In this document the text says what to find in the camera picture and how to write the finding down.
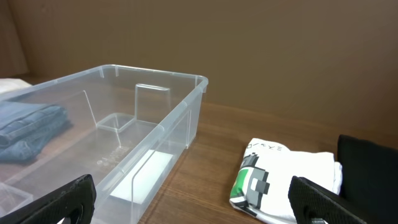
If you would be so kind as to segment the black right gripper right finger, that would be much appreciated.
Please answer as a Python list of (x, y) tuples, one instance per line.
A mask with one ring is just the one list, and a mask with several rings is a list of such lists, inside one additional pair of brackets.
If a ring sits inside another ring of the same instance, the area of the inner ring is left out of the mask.
[(368, 224), (346, 200), (304, 177), (292, 177), (288, 198), (298, 224)]

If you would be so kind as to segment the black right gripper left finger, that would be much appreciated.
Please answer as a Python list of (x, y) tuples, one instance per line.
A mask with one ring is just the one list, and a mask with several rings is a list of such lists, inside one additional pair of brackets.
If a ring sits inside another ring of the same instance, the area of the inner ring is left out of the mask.
[(85, 174), (22, 208), (1, 217), (2, 224), (87, 224), (95, 210), (93, 178)]

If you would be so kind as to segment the blue denim jeans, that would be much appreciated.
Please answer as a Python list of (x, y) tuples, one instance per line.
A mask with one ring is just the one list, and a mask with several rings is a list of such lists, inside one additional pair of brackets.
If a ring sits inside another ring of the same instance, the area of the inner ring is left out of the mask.
[(60, 105), (2, 101), (1, 162), (34, 160), (69, 125), (68, 111)]

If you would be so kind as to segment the cream white cloth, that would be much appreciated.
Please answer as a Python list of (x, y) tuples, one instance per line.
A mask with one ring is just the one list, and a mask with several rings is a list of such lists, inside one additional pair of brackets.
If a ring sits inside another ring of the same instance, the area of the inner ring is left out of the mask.
[(2, 78), (0, 79), (0, 94), (16, 91), (32, 86), (30, 83), (18, 78)]

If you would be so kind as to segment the white pixel print t-shirt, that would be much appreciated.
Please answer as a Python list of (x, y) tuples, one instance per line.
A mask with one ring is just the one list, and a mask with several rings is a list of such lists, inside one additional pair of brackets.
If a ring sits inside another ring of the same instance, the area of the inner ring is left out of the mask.
[(296, 223), (288, 198), (292, 177), (304, 177), (338, 195), (342, 171), (331, 152), (291, 151), (283, 144), (253, 138), (244, 152), (229, 202), (264, 223)]

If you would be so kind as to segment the folded black garment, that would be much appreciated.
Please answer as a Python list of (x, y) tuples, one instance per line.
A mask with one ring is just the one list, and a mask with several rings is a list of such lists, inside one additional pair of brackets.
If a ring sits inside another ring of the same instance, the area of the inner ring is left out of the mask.
[(341, 135), (337, 158), (340, 195), (377, 223), (397, 224), (397, 149)]

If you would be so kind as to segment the white label in bin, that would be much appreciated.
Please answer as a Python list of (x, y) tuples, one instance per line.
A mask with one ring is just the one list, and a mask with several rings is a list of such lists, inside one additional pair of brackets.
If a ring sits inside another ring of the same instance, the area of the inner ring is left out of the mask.
[(111, 192), (111, 196), (142, 204), (172, 158), (172, 154), (148, 150)]

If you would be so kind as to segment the clear plastic storage bin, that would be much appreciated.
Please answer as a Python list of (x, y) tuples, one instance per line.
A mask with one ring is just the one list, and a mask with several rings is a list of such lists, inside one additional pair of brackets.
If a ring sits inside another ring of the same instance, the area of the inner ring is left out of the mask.
[[(70, 125), (32, 161), (1, 162), (1, 217), (90, 174), (90, 223), (137, 223), (197, 133), (208, 79), (102, 65), (1, 95), (2, 101), (55, 104)], [(142, 204), (111, 196), (148, 150), (173, 158)]]

